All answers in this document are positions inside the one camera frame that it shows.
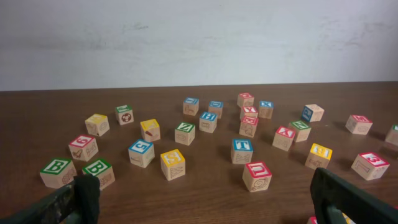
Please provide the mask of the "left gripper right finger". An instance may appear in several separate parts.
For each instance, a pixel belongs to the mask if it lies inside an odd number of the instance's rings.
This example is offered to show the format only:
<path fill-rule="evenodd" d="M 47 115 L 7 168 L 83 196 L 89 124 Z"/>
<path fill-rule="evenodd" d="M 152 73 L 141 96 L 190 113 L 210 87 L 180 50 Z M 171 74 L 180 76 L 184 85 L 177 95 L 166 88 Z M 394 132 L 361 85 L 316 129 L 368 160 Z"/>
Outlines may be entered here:
<path fill-rule="evenodd" d="M 310 193 L 319 224 L 345 223 L 343 215 L 358 224 L 397 224 L 396 208 L 327 169 L 315 169 Z"/>

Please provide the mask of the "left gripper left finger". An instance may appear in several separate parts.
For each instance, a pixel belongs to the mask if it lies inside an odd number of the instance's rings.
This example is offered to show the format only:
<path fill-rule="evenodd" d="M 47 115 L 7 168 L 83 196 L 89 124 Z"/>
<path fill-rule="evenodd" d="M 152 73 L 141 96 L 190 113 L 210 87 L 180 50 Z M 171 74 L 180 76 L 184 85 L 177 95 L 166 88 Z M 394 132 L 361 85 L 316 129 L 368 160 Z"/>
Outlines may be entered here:
<path fill-rule="evenodd" d="M 78 175 L 31 207 L 1 223 L 97 223 L 100 214 L 100 181 L 91 175 Z"/>

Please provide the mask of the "yellow C block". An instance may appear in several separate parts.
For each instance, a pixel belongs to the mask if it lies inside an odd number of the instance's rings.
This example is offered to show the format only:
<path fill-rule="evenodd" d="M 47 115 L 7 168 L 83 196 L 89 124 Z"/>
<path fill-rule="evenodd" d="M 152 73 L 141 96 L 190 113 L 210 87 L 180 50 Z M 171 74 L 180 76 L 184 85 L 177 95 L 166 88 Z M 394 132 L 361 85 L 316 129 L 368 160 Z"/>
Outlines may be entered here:
<path fill-rule="evenodd" d="M 343 213 L 343 217 L 346 221 L 347 224 L 355 224 L 354 221 L 352 221 L 352 219 L 350 219 L 346 214 Z"/>

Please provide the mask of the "red I block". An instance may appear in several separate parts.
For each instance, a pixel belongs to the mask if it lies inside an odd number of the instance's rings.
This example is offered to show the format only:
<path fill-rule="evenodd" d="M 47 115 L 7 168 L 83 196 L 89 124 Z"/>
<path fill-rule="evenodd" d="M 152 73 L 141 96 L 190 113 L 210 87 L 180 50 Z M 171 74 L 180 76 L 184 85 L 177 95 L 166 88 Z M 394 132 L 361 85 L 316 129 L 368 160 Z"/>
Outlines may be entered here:
<path fill-rule="evenodd" d="M 307 224 L 317 224 L 317 219 L 316 219 L 316 217 L 310 217 L 310 218 L 308 219 Z"/>

